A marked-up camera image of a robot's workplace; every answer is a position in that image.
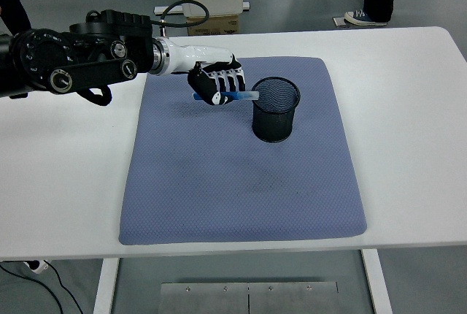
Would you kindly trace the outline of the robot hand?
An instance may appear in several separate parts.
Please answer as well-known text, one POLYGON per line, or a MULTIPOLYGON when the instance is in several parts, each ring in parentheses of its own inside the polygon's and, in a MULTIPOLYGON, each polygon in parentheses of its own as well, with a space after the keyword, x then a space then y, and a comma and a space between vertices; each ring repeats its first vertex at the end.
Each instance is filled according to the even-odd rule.
POLYGON ((242 65, 225 48, 168 43, 162 75, 186 74, 189 86, 210 105, 232 102, 230 92, 245 91, 242 65))

